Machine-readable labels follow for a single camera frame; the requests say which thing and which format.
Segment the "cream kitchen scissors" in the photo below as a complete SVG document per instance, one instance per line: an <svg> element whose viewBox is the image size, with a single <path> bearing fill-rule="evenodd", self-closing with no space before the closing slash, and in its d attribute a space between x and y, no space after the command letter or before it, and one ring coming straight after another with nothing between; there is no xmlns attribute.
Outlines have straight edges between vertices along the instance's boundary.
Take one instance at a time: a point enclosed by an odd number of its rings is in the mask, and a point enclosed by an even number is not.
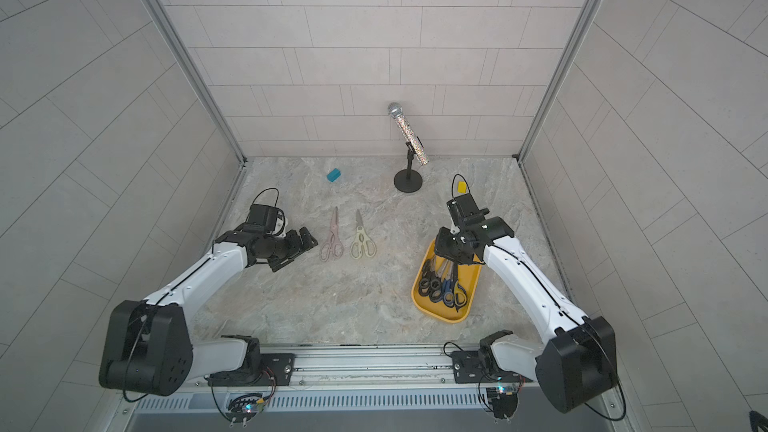
<svg viewBox="0 0 768 432"><path fill-rule="evenodd" d="M354 259L373 258L377 253L377 246L373 239L368 235L362 213L360 210L356 211L356 231L353 243L350 249L350 255Z"/></svg>

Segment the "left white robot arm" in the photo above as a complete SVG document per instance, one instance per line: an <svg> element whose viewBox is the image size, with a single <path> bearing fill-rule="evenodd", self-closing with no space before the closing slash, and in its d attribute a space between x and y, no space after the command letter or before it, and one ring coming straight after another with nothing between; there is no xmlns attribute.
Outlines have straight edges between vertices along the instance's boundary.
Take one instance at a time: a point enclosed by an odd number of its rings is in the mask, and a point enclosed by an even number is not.
<svg viewBox="0 0 768 432"><path fill-rule="evenodd" d="M305 227L269 235L243 224L225 232L171 283L113 309L99 384L106 389L170 396L187 380L200 377L213 386L258 383L266 372L257 338L227 335L193 342L191 320L233 276L254 265L278 271L317 244Z"/></svg>

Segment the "yellow storage tray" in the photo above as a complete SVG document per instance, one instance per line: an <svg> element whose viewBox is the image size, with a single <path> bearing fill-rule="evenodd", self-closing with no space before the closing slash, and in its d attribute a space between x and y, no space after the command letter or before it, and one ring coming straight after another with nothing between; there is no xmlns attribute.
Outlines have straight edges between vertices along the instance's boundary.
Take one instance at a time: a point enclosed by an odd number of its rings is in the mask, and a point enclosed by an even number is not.
<svg viewBox="0 0 768 432"><path fill-rule="evenodd" d="M470 313L474 294L476 292L477 284L479 281L481 265L459 265L459 282L464 287L468 295L467 304L459 312L457 312L454 307L446 307L441 300L437 303L433 303L430 301L429 297L421 297L418 293L417 287L422 265L427 259L438 257L434 253L434 245L435 241L432 241L427 249L427 252L425 253L421 267L417 272L417 276L412 287L412 301L415 306L423 313L442 320L446 323L456 324L465 320ZM444 258L438 257L437 263L440 263L442 259Z"/></svg>

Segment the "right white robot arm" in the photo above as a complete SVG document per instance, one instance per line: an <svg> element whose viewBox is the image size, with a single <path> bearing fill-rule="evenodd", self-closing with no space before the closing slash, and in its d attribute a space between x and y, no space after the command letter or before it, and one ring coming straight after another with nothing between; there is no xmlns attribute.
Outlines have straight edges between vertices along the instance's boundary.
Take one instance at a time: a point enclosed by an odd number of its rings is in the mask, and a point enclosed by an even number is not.
<svg viewBox="0 0 768 432"><path fill-rule="evenodd" d="M612 326L602 317L589 318L560 292L503 220L442 227L435 253L461 265L479 258L511 290L540 343L507 334L491 343L492 357L501 370L535 380L555 409L569 412L620 385Z"/></svg>

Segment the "small black scissors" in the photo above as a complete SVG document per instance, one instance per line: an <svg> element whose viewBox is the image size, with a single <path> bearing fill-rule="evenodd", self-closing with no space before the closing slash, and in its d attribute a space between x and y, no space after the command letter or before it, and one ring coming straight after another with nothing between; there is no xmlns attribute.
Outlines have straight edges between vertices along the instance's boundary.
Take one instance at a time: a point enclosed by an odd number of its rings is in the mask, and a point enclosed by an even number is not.
<svg viewBox="0 0 768 432"><path fill-rule="evenodd" d="M419 282L418 282L418 293L421 297L428 297L428 274L430 272L430 269L432 268L432 262L433 258L427 259L425 263L422 265L422 269L420 272Z"/></svg>

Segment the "pink scissors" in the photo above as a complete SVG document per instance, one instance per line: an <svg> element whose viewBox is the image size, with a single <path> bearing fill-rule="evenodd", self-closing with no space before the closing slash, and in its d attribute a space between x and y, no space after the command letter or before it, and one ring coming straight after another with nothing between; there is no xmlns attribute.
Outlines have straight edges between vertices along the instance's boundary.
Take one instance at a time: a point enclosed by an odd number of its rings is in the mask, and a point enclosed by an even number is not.
<svg viewBox="0 0 768 432"><path fill-rule="evenodd" d="M343 254L344 246L339 234L338 208L335 207L331 214L328 237L320 249L320 260L322 262L327 262L329 260L339 259Z"/></svg>

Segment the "blue handled scissors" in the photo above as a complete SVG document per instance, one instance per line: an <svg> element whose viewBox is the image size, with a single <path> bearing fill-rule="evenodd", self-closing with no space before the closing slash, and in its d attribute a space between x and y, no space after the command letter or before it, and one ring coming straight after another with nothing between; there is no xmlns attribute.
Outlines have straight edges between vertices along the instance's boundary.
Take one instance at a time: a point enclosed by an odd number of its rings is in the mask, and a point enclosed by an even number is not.
<svg viewBox="0 0 768 432"><path fill-rule="evenodd" d="M446 260L443 263L442 284L441 284L441 301L446 307L453 307L455 304L454 294L454 269L455 263Z"/></svg>

